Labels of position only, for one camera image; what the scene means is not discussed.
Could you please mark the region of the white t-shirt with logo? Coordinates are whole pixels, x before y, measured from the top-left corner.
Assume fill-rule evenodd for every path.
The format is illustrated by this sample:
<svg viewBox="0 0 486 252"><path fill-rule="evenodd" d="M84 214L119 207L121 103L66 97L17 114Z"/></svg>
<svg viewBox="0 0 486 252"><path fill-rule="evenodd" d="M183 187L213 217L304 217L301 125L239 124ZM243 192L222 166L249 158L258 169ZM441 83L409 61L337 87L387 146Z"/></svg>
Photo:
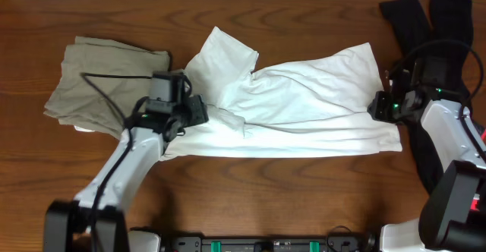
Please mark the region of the white t-shirt with logo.
<svg viewBox="0 0 486 252"><path fill-rule="evenodd" d="M214 28L185 67L209 119L163 158L316 158L402 150L398 128L367 108L383 87L370 44L257 69L258 54Z"/></svg>

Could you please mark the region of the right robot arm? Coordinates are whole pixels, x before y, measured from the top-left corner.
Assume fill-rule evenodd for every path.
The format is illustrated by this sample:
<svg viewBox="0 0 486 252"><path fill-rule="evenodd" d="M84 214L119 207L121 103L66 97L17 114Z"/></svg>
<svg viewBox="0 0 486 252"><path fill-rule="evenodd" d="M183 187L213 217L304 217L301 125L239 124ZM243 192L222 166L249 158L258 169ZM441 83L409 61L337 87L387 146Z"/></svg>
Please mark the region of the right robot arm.
<svg viewBox="0 0 486 252"><path fill-rule="evenodd" d="M443 58L419 58L368 106L376 121L422 127L443 169L419 218L381 229L381 251L485 249L485 145L461 96L445 87L448 68Z"/></svg>

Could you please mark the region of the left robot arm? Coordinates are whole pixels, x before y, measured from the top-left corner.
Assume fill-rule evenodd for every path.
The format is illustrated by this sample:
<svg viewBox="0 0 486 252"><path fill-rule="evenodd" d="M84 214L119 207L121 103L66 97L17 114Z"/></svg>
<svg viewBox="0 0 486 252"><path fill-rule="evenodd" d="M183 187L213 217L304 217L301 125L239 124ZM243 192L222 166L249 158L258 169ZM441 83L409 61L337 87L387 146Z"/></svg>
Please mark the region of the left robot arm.
<svg viewBox="0 0 486 252"><path fill-rule="evenodd" d="M186 128L208 121L207 106L183 73L158 71L150 90L130 116L122 137L98 175L73 200L54 201L46 211L44 251L73 251L76 234L88 233L92 251L164 251L162 237L146 229L129 231L125 222L148 171Z"/></svg>

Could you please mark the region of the black garment with red stripe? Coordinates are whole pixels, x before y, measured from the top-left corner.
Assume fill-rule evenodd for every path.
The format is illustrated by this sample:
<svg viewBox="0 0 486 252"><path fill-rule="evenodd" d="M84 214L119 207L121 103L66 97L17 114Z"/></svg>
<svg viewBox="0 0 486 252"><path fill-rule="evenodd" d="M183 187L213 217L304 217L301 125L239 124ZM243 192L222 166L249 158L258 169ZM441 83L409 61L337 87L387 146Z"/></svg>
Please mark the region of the black garment with red stripe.
<svg viewBox="0 0 486 252"><path fill-rule="evenodd" d="M414 48L436 39L454 39L468 46L473 42L472 0L430 0L426 14L419 0L381 2L380 12L393 28L403 55ZM450 43L423 48L404 64L412 71L417 58L445 58L450 69L446 88L470 96L462 80L462 66L468 49ZM431 194L443 175L443 168L433 142L419 123L406 123L409 145L415 159L418 176L425 190Z"/></svg>

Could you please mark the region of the folded olive green garment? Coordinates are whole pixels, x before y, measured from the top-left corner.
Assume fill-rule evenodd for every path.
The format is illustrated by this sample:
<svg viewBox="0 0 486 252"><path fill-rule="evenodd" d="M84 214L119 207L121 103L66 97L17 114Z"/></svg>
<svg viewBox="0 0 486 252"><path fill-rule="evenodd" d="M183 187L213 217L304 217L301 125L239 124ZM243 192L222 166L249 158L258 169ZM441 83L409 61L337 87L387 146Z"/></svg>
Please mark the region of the folded olive green garment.
<svg viewBox="0 0 486 252"><path fill-rule="evenodd" d="M98 74L87 79L128 117L136 102L148 95L149 77L155 71L167 71L169 62L166 51L78 36L65 49L62 77L45 104L44 114L58 119L60 124L76 125L118 139L123 131L122 119L81 74Z"/></svg>

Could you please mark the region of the small white cloth under garment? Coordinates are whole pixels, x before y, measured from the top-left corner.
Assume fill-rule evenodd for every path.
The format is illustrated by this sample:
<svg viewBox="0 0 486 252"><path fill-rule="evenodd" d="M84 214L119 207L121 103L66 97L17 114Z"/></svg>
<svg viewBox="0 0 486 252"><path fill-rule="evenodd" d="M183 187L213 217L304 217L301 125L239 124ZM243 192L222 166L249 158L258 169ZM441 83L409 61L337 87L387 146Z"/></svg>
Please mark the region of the small white cloth under garment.
<svg viewBox="0 0 486 252"><path fill-rule="evenodd" d="M93 132L95 132L95 131L93 131L93 130L86 129L86 128L82 128L82 127L78 127L78 126L76 126L76 125L74 126L74 129L75 129L76 131L85 132L85 133L93 133Z"/></svg>

